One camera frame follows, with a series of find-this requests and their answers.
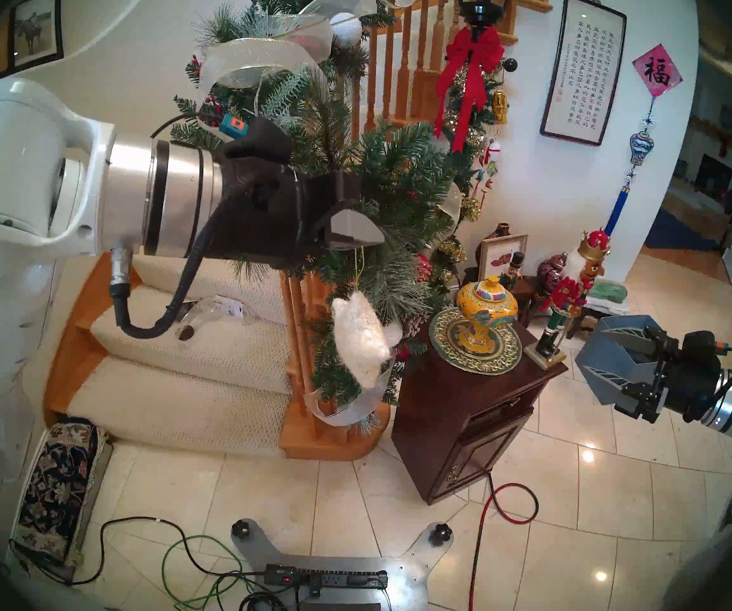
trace black lamp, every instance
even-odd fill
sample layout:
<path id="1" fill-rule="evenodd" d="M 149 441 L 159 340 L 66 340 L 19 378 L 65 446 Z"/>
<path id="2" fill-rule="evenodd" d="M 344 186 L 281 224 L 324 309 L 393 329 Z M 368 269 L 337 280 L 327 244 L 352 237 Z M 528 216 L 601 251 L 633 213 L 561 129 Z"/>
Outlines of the black lamp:
<path id="1" fill-rule="evenodd" d="M 488 28 L 504 17 L 508 3 L 510 0 L 504 0 L 501 4 L 493 0 L 459 0 L 459 12 L 474 28 Z"/>

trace stair step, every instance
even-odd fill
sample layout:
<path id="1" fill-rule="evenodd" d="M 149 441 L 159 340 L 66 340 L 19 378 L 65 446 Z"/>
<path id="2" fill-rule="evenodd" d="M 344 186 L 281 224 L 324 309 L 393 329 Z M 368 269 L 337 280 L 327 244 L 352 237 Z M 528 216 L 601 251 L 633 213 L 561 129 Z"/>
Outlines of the stair step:
<path id="1" fill-rule="evenodd" d="M 179 284 L 185 259 L 137 254 L 134 256 L 133 264 L 144 284 L 173 293 Z M 206 258 L 199 267 L 197 277 L 193 279 L 187 297 L 189 300 L 200 300 L 214 295 L 241 300 L 256 317 L 287 325 L 287 320 L 283 316 L 278 271 L 269 267 L 261 281 L 247 280 L 244 275 L 237 279 L 232 262 Z"/>
<path id="2" fill-rule="evenodd" d="M 165 313 L 171 294 L 142 285 L 131 292 L 131 322 L 152 327 Z M 267 320 L 222 316 L 198 327 L 187 341 L 168 330 L 156 339 L 126 335 L 107 310 L 91 325 L 91 333 L 112 355 L 156 368 L 198 376 L 255 390 L 289 394 L 285 364 L 289 361 L 287 327 Z"/>
<path id="3" fill-rule="evenodd" d="M 283 456 L 286 394 L 107 357 L 69 404 L 117 438 L 189 451 Z"/>

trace decorative plate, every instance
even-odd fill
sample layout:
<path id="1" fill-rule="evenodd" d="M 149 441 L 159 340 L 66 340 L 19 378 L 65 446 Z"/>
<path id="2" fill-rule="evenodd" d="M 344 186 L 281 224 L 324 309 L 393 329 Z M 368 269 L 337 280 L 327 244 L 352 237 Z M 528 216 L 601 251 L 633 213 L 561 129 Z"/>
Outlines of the decorative plate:
<path id="1" fill-rule="evenodd" d="M 488 328 L 497 349 L 488 355 L 475 355 L 459 344 L 459 329 L 469 324 L 457 308 L 445 309 L 433 317 L 429 336 L 440 357 L 460 370 L 488 376 L 510 372 L 518 365 L 521 360 L 521 341 L 512 327 L 504 325 Z"/>

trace red bow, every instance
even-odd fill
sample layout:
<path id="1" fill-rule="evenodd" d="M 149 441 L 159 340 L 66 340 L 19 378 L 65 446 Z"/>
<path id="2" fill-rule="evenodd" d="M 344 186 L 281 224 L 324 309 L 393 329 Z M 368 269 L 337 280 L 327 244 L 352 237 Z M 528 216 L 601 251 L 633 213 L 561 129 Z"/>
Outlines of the red bow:
<path id="1" fill-rule="evenodd" d="M 456 34 L 454 42 L 447 47 L 446 57 L 448 64 L 437 81 L 437 96 L 439 96 L 439 114 L 434 125 L 433 134 L 437 137 L 443 132 L 443 115 L 445 113 L 445 98 L 448 89 L 454 82 L 454 77 L 468 60 L 468 79 L 465 82 L 465 92 L 462 99 L 462 108 L 459 110 L 459 122 L 454 132 L 452 151 L 462 151 L 465 136 L 468 134 L 470 112 L 474 103 L 481 109 L 487 103 L 485 83 L 482 80 L 482 70 L 492 72 L 504 55 L 504 47 L 498 42 L 498 32 L 493 28 L 486 28 L 479 35 L 478 40 L 471 41 L 471 29 L 463 28 Z"/>

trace black-and-white photo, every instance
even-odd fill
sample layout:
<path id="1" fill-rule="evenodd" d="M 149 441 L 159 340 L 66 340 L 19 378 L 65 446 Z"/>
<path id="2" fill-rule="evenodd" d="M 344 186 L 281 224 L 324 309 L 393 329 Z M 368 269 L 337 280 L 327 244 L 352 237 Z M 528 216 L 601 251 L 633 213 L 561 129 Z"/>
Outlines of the black-and-white photo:
<path id="1" fill-rule="evenodd" d="M 60 0 L 24 0 L 11 14 L 12 64 L 23 69 L 63 57 Z"/>

